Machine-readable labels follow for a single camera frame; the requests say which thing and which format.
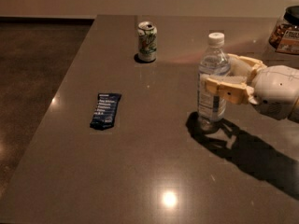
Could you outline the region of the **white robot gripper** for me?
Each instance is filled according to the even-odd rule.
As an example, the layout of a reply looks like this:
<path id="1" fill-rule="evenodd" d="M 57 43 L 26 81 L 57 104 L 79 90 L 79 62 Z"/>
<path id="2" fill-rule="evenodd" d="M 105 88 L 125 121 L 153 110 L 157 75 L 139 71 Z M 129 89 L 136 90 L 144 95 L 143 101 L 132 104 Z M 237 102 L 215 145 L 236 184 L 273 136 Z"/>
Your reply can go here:
<path id="1" fill-rule="evenodd" d="M 272 119 L 299 120 L 298 69 L 284 65 L 266 68 L 261 60 L 235 54 L 229 58 L 234 77 L 204 75 L 207 91 L 234 105 L 252 104 Z"/>

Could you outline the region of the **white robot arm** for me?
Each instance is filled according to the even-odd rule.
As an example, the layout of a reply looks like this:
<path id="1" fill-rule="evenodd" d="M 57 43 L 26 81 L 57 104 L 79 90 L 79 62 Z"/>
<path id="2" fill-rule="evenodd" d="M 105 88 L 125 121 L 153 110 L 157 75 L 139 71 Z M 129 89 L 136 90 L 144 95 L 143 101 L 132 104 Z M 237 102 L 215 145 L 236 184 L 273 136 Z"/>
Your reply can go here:
<path id="1" fill-rule="evenodd" d="M 299 70 L 267 66 L 261 60 L 229 55 L 229 76 L 204 75 L 204 87 L 235 105 L 251 104 L 261 115 L 299 122 Z"/>

